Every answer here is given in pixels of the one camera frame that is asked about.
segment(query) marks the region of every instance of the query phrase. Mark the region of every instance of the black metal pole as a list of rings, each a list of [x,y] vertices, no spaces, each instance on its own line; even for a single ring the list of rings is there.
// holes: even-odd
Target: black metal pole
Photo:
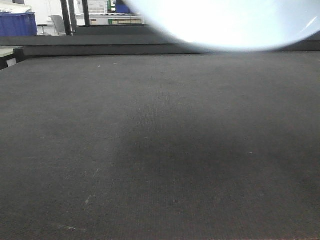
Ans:
[[[71,36],[72,32],[71,32],[67,0],[60,0],[60,1],[61,1],[63,21],[64,21],[65,35]]]
[[[69,3],[72,32],[75,33],[77,28],[77,19],[76,19],[74,0],[68,0],[68,3]]]
[[[86,26],[90,26],[88,0],[82,0],[82,7],[83,7],[84,23]]]

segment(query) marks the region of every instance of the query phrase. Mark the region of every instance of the table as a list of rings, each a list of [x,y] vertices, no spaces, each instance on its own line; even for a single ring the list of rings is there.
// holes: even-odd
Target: table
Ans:
[[[0,71],[0,239],[317,239],[320,53]]]
[[[8,61],[15,58],[14,49],[0,48],[0,70],[8,67]]]

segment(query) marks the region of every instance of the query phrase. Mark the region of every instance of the stool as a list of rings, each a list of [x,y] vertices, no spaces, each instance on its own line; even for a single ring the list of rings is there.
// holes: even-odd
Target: stool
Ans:
[[[39,35],[42,36],[51,36],[49,33],[45,32],[45,27],[48,26],[47,24],[38,24],[38,27],[42,27],[42,33],[40,33]]]

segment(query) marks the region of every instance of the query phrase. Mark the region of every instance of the blue object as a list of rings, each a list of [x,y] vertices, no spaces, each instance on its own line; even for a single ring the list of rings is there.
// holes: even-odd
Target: blue object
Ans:
[[[119,14],[129,14],[131,13],[129,7],[125,4],[116,4],[115,5],[115,12]]]
[[[35,12],[0,14],[0,37],[35,36],[37,33]]]

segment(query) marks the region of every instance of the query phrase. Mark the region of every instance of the chair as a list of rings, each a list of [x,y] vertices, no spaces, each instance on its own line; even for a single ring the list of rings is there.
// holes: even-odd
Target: chair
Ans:
[[[53,27],[55,31],[58,33],[59,36],[65,36],[66,30],[65,30],[65,23],[61,16],[59,15],[51,15]]]

